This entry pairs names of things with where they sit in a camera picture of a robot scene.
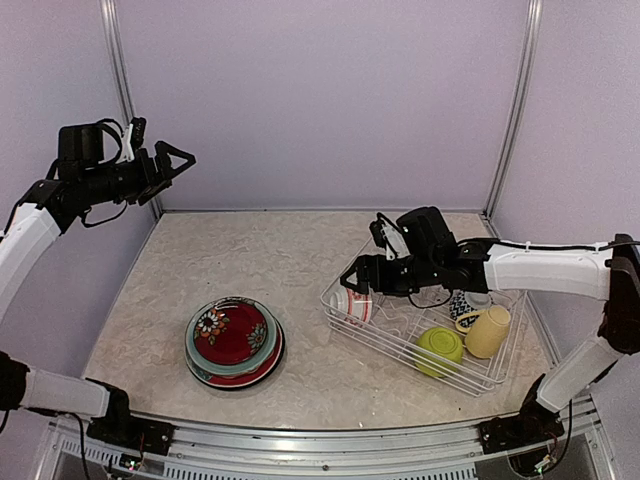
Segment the white red patterned bowl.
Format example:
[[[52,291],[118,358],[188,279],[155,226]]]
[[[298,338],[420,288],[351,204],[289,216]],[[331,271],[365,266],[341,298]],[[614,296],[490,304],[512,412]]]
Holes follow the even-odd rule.
[[[369,295],[359,294],[341,285],[329,296],[330,312],[339,320],[362,328],[373,313]]]

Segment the black rimmed beige plate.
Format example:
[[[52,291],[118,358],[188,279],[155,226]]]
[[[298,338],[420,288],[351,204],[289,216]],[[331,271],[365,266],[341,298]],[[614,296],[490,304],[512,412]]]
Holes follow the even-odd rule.
[[[277,322],[277,341],[271,355],[253,372],[226,378],[210,374],[198,367],[193,360],[185,355],[185,361],[191,374],[202,384],[222,391],[243,390],[266,380],[279,366],[286,350],[286,340],[282,325]]]

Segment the pink scalloped plate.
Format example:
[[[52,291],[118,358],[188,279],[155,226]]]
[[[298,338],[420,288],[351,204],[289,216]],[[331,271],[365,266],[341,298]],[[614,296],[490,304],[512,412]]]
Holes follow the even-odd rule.
[[[280,345],[274,350],[272,355],[255,371],[245,373],[235,377],[224,377],[206,372],[202,368],[196,366],[190,359],[187,360],[187,367],[191,373],[200,381],[222,389],[235,389],[250,386],[256,382],[266,378],[272,370],[274,370],[283,355],[284,345]]]

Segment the yellow mug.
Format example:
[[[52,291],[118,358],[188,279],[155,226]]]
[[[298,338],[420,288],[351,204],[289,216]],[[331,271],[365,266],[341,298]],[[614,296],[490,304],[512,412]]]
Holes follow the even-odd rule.
[[[464,344],[468,352],[476,358],[488,359],[501,348],[509,333],[510,322],[510,312],[494,305],[459,316],[455,326],[465,334]]]

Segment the light teal floral plate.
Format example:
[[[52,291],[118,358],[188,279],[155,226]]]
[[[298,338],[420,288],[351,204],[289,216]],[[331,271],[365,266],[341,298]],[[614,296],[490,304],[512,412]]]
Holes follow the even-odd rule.
[[[264,343],[262,349],[259,350],[253,357],[251,357],[249,360],[243,363],[240,363],[234,366],[222,366],[222,365],[211,363],[207,360],[204,360],[195,351],[195,348],[190,344],[190,341],[187,339],[187,334],[191,332],[190,328],[195,323],[195,314],[194,314],[194,316],[191,318],[187,326],[187,330],[185,333],[185,344],[186,344],[186,351],[189,357],[192,360],[194,360],[194,362],[200,368],[214,375],[221,375],[224,377],[235,377],[235,376],[242,375],[242,374],[249,373],[256,370],[271,355],[277,341],[277,334],[278,334],[277,325],[276,325],[277,322],[275,317],[263,304],[261,304],[256,300],[253,300],[253,301],[256,302],[256,306],[258,307],[258,309],[266,316],[267,326],[269,327],[268,339]],[[200,313],[204,307],[202,307],[196,313]]]

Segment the red floral bowl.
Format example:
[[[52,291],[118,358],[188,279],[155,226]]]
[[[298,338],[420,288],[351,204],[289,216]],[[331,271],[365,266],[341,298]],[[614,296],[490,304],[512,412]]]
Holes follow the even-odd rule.
[[[187,339],[204,360],[234,366],[262,349],[268,329],[266,316],[255,301],[228,297],[211,302],[195,314]]]

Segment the red teal floral plate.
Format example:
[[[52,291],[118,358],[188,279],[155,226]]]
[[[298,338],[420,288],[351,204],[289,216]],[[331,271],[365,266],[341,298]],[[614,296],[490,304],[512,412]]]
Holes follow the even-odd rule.
[[[279,367],[285,354],[285,349],[260,366],[255,372],[241,375],[233,379],[223,379],[212,375],[208,380],[203,373],[197,373],[195,368],[189,367],[190,373],[203,385],[222,391],[243,390],[255,386],[271,376]]]

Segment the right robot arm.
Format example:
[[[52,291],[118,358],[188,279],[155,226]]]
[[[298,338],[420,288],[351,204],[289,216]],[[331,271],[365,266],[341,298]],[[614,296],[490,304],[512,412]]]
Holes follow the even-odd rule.
[[[535,442],[551,415],[604,377],[624,355],[639,351],[638,241],[618,234],[611,242],[536,245],[498,238],[456,240],[440,210],[420,207],[389,221],[379,214],[370,225],[377,255],[360,255],[340,277],[359,294],[375,291],[410,297],[441,286],[487,294],[524,290],[589,297],[603,302],[597,332],[543,375],[513,419],[511,433]]]

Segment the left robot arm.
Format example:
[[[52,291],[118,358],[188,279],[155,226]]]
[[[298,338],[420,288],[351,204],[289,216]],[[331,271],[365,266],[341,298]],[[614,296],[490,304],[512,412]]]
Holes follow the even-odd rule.
[[[195,165],[194,155],[165,141],[144,148],[144,118],[121,126],[109,118],[65,126],[45,178],[16,202],[1,233],[1,309],[6,311],[40,257],[79,221],[89,227],[92,208],[145,205]],[[1,355],[1,409],[99,419],[121,445],[140,434],[137,418],[113,405],[123,391],[91,380],[54,374]]]

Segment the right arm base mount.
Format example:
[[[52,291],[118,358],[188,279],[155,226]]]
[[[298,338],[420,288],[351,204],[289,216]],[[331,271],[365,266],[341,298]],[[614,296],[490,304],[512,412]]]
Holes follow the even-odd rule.
[[[478,432],[483,453],[492,454],[559,438],[565,429],[558,416],[518,414],[481,422]]]

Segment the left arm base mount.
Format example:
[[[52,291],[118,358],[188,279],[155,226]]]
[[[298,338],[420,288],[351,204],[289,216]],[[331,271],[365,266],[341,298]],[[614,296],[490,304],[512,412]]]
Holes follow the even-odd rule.
[[[91,439],[135,450],[167,456],[176,427],[167,422],[132,416],[123,423],[94,419],[87,428]]]

